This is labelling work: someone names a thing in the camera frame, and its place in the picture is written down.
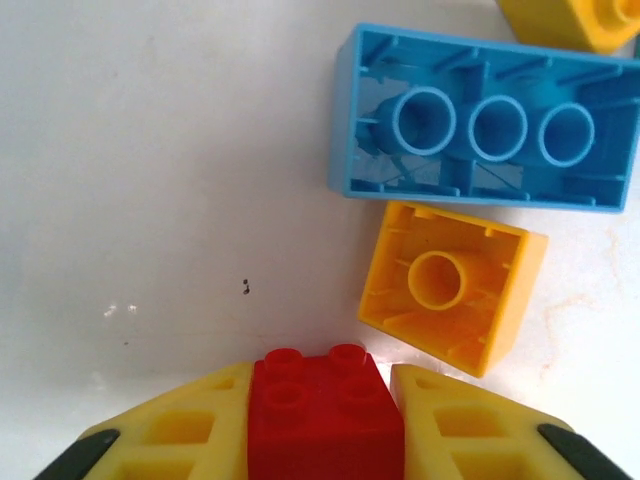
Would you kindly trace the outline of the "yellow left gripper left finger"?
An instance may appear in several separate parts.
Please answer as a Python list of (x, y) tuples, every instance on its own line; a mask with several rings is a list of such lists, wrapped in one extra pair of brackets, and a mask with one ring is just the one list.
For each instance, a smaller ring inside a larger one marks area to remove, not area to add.
[(120, 435), (83, 480), (248, 480), (252, 376), (227, 366), (90, 427)]

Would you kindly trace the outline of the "blue two-by-four lego brick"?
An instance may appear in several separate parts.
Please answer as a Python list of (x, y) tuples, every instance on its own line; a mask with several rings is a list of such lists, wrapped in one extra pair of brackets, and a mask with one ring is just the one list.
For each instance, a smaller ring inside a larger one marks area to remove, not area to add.
[(620, 212), (639, 140), (637, 61), (366, 23), (336, 55), (347, 197)]

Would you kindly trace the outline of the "red two-by-two lego brick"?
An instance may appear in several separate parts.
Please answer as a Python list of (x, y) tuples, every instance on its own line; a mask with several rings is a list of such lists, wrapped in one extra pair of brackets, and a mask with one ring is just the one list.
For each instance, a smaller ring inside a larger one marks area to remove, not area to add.
[(254, 365), (248, 407), (249, 480), (403, 480), (403, 418), (372, 356), (338, 344), (293, 348)]

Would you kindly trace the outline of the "yellow two-by-two lego brick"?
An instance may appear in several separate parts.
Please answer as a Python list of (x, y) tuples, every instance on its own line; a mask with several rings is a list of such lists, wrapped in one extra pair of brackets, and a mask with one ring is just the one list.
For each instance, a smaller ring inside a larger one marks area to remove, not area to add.
[(390, 201), (358, 318), (480, 378), (512, 349), (547, 245), (524, 229)]

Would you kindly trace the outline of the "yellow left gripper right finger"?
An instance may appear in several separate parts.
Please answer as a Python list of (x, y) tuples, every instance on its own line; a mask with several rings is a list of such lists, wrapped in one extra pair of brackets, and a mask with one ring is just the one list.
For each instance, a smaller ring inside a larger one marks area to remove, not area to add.
[(553, 416), (409, 364), (391, 368), (405, 424), (404, 480), (575, 480), (539, 434)]

